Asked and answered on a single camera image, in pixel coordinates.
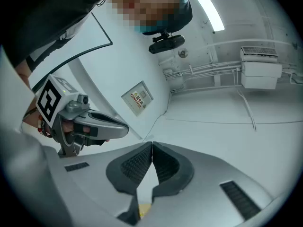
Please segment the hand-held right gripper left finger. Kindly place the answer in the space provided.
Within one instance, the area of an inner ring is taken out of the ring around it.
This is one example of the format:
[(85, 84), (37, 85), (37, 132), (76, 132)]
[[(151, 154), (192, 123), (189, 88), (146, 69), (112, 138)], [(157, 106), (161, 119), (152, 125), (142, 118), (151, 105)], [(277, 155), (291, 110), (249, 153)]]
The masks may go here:
[(55, 186), (73, 224), (138, 224), (137, 187), (152, 160), (152, 143), (60, 158), (43, 147)]

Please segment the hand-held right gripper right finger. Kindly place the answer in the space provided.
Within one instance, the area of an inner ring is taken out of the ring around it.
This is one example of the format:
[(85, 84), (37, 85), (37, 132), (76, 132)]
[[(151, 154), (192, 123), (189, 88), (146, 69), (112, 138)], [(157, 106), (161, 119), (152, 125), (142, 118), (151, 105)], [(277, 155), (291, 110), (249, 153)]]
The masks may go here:
[(161, 142), (152, 144), (159, 180), (141, 227), (254, 227), (273, 198), (226, 161)]

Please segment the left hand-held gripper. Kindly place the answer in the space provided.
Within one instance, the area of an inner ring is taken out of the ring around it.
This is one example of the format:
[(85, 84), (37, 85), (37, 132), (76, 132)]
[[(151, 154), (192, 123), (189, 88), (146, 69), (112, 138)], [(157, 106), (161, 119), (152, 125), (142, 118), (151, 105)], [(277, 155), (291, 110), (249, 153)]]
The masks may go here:
[[(101, 146), (105, 140), (120, 139), (129, 132), (121, 120), (90, 109), (88, 96), (57, 76), (47, 77), (36, 107), (41, 115), (38, 131), (42, 134), (45, 124), (49, 126), (51, 138), (61, 146), (59, 157), (75, 157), (84, 146)], [(64, 121), (74, 123), (74, 131), (67, 135), (62, 127)]]

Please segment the person's left hand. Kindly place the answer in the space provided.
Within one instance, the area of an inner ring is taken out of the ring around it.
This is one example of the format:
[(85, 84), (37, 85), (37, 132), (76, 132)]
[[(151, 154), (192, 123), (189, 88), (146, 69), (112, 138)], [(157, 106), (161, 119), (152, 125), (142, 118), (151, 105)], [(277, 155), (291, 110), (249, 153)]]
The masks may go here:
[[(80, 125), (82, 127), (82, 130), (81, 132), (84, 132), (84, 133), (87, 133), (89, 134), (90, 133), (90, 127), (88, 126), (83, 126), (83, 125)], [(74, 123), (73, 122), (63, 122), (62, 123), (62, 127), (63, 127), (63, 130), (64, 130), (64, 134), (67, 135), (69, 134), (70, 132), (74, 131)]]

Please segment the black wrist band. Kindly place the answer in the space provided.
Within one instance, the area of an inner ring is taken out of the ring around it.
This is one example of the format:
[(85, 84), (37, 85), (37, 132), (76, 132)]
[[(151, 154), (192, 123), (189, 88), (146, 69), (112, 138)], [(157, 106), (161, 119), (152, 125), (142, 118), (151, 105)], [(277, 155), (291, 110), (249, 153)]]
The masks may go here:
[(29, 110), (28, 112), (26, 112), (26, 114), (24, 115), (23, 119), (26, 119), (28, 116), (30, 116), (31, 114), (35, 113), (37, 111), (37, 107)]

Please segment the black-framed white board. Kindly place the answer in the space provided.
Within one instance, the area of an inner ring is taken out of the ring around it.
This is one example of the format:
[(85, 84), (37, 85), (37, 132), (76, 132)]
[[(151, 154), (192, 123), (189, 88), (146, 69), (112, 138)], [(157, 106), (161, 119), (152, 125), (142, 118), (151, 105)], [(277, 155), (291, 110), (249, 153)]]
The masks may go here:
[(29, 78), (33, 92), (37, 92), (43, 85), (49, 74), (54, 73), (60, 67), (70, 61), (93, 50), (112, 45), (112, 41), (91, 13), (78, 33), (62, 48), (50, 53), (45, 60), (40, 63)]

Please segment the person's black shirt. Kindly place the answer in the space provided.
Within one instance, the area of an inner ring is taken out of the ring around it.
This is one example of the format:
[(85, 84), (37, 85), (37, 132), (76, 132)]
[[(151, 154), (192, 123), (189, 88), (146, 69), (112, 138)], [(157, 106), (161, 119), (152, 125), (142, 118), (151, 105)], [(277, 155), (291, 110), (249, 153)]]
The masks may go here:
[(0, 0), (0, 44), (15, 69), (33, 72), (70, 41), (101, 0)]

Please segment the white air conditioner unit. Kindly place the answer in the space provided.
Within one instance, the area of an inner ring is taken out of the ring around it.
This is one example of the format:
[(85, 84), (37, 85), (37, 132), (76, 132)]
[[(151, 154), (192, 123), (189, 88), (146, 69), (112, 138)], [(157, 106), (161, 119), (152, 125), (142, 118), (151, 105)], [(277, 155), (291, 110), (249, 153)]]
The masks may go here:
[(278, 63), (275, 48), (242, 46), (241, 84), (246, 89), (274, 90), (282, 76), (282, 64)]

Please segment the long ceiling light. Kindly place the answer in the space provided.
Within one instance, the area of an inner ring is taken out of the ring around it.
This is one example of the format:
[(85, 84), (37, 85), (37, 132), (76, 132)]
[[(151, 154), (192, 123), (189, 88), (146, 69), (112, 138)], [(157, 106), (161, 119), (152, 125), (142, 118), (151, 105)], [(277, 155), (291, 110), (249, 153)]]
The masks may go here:
[(221, 17), (211, 0), (197, 0), (205, 11), (214, 32), (225, 30)]

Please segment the white wall electrical panel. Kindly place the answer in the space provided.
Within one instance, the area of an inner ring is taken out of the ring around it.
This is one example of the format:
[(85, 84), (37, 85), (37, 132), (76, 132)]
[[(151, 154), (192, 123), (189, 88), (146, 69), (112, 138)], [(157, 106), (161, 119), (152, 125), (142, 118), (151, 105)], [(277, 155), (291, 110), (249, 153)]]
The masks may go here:
[(144, 81), (139, 82), (128, 90), (121, 98), (136, 117), (138, 117), (153, 100), (153, 96)]

